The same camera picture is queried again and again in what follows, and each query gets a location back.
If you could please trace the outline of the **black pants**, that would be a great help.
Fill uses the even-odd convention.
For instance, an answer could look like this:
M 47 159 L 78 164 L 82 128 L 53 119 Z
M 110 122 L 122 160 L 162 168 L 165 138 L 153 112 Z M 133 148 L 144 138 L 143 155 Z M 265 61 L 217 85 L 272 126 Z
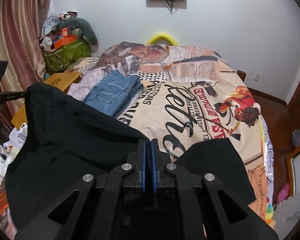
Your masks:
M 24 227 L 77 179 L 107 174 L 136 152 L 146 135 L 67 94 L 44 103 L 6 174 L 12 221 Z M 215 174 L 244 204 L 255 199 L 243 161 L 228 139 L 193 144 L 173 161 L 190 173 Z

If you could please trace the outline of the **green camouflage bag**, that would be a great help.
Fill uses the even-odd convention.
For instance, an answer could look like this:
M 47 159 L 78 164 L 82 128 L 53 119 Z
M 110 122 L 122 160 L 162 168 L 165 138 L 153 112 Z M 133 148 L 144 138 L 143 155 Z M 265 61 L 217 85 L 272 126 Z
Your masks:
M 75 40 L 55 51 L 44 52 L 46 69 L 50 73 L 64 71 L 79 59 L 90 56 L 90 48 L 85 40 Z

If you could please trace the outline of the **grey plush toy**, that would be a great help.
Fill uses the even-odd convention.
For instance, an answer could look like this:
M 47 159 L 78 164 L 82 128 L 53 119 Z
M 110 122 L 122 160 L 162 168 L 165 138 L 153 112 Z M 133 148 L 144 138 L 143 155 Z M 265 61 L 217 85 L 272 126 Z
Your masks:
M 98 44 L 97 37 L 90 24 L 82 18 L 69 18 L 58 26 L 58 30 L 62 30 L 64 28 L 70 29 L 70 34 L 76 36 L 77 38 L 84 39 L 89 44 Z

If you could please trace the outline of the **folded blue jeans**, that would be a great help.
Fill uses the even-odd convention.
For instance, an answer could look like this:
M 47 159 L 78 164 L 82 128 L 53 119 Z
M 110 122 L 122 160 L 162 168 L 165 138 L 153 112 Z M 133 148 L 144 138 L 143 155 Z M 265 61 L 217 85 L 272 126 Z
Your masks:
M 126 77 L 115 70 L 92 88 L 84 103 L 117 118 L 142 89 L 143 85 L 138 76 Z

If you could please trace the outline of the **yellow pillow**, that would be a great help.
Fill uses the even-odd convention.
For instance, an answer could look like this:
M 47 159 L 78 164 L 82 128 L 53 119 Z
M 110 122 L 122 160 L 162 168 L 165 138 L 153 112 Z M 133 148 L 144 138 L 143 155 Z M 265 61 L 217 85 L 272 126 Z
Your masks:
M 176 41 L 175 38 L 173 38 L 170 34 L 165 32 L 159 32 L 154 34 L 147 42 L 146 44 L 157 44 L 159 41 L 165 41 L 171 46 L 179 46 L 179 43 Z

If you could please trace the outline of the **orange box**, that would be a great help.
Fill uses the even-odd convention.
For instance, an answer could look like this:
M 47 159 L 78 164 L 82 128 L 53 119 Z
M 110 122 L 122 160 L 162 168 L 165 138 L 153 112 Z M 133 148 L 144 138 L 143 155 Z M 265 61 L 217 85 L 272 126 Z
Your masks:
M 59 49 L 76 40 L 77 37 L 71 34 L 70 28 L 63 28 L 58 32 L 57 37 L 54 39 L 53 45 L 55 49 Z

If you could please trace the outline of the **striped pink curtain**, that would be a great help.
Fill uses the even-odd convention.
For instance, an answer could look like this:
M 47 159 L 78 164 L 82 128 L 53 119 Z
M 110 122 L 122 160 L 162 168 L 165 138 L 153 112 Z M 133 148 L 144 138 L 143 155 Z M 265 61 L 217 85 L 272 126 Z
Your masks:
M 0 0 L 0 61 L 8 61 L 0 88 L 21 92 L 46 72 L 39 38 L 50 0 Z

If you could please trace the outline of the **printed newspaper-pattern blanket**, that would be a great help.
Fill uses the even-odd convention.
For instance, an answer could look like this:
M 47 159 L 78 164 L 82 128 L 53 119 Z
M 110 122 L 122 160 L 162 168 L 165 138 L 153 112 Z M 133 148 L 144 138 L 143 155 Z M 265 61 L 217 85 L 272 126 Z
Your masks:
M 195 46 L 122 42 L 99 59 L 82 60 L 82 74 L 68 94 L 83 101 L 112 71 L 136 75 L 143 89 L 118 119 L 157 139 L 173 161 L 195 143 L 228 139 L 241 157 L 256 199 L 251 208 L 264 220 L 273 196 L 266 166 L 269 134 L 260 105 L 238 74 L 216 52 Z

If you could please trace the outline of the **pink slipper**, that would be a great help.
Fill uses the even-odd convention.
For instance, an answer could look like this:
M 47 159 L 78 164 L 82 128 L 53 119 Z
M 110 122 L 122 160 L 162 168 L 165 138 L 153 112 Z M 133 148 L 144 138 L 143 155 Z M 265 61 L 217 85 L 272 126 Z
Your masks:
M 286 183 L 277 194 L 276 203 L 279 204 L 280 202 L 286 200 L 288 197 L 289 197 L 289 183 Z

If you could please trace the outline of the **white cabinet panel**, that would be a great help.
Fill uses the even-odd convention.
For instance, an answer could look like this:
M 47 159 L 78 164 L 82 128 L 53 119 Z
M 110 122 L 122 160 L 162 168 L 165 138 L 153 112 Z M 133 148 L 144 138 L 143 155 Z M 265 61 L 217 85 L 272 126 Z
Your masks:
M 274 213 L 279 239 L 300 239 L 300 146 L 287 157 L 289 197 L 280 202 Z

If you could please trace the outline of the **wall power socket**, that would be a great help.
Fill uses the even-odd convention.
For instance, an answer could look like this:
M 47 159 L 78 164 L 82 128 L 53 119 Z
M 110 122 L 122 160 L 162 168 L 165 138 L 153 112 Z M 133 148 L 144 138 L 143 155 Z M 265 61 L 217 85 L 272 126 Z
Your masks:
M 256 81 L 256 82 L 258 82 L 259 79 L 260 79 L 260 75 L 256 73 L 256 74 L 254 75 L 254 77 L 253 77 L 253 80 Z

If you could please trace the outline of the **wooden lap desk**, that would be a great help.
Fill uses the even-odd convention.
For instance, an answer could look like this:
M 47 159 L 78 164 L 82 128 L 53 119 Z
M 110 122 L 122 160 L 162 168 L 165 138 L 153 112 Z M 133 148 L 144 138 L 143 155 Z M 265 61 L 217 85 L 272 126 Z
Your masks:
M 23 124 L 33 125 L 44 103 L 51 101 L 50 97 L 66 94 L 73 83 L 81 79 L 80 73 L 56 73 L 50 76 L 44 83 L 34 83 L 26 89 L 25 102 L 11 120 L 12 125 L 21 129 Z

